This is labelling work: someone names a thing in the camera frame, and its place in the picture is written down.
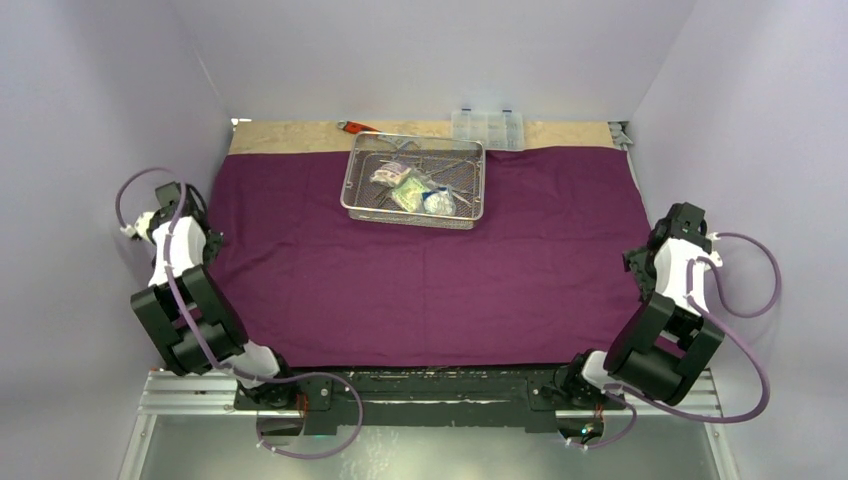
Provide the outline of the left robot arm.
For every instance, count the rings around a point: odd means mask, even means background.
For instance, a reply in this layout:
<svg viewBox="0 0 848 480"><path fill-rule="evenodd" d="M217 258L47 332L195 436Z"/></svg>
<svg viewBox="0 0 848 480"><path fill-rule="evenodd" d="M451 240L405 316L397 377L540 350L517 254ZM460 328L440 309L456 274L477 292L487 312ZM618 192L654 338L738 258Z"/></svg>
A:
<svg viewBox="0 0 848 480"><path fill-rule="evenodd" d="M158 187L155 196L158 210L142 213L127 230L156 249L153 275L130 305L166 367L177 375L218 370L255 404L289 407L298 382L287 363L249 339L208 271L223 236L211 229L205 200L193 185L177 182Z"/></svg>

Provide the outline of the purple cloth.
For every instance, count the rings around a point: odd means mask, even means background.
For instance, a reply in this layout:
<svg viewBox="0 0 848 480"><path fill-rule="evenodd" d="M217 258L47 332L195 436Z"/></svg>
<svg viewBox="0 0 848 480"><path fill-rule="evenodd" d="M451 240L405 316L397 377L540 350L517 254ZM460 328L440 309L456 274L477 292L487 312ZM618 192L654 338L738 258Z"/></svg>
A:
<svg viewBox="0 0 848 480"><path fill-rule="evenodd" d="M232 155L210 272L249 337L294 367L564 363L639 305L625 251L650 230L625 153L493 152L470 230L357 221L344 152Z"/></svg>

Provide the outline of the clear plastic compartment box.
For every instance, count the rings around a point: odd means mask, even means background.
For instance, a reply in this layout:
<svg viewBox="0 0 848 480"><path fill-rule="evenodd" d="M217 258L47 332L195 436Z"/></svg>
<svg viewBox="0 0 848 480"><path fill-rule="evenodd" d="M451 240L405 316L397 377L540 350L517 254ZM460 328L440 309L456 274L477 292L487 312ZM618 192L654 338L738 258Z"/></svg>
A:
<svg viewBox="0 0 848 480"><path fill-rule="evenodd" d="M464 108L451 113L451 136L481 143L486 149L525 149L523 116L513 110L486 112Z"/></svg>

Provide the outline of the metal wire mesh tray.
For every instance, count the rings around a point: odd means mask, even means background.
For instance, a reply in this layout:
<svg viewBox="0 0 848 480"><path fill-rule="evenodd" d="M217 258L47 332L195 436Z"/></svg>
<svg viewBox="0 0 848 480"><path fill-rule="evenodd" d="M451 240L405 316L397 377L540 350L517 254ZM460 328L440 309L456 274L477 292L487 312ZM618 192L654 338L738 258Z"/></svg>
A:
<svg viewBox="0 0 848 480"><path fill-rule="evenodd" d="M355 220L470 230L483 217L485 175L480 142L362 132L340 203Z"/></svg>

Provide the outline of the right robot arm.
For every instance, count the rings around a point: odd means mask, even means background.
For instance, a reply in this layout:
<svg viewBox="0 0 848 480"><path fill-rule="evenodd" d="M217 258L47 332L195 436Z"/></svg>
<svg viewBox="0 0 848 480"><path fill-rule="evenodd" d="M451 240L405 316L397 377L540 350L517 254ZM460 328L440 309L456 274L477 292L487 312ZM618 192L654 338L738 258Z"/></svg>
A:
<svg viewBox="0 0 848 480"><path fill-rule="evenodd" d="M700 260L715 257L704 210L673 204L645 245L622 255L639 289L639 307L608 350L578 354L557 374L564 399L589 407L600 402L603 386L614 384L679 404L725 338L688 302L703 296L708 267Z"/></svg>

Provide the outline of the green white gauze packet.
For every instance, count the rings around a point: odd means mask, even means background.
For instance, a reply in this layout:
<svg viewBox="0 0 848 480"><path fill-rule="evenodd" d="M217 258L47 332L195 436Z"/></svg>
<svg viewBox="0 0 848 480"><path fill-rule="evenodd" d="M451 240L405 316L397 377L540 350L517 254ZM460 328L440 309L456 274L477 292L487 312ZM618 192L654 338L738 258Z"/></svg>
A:
<svg viewBox="0 0 848 480"><path fill-rule="evenodd" d="M390 197L405 212L424 213L422 194L430 190L431 188L417 177L410 177L399 186L393 188L390 192Z"/></svg>

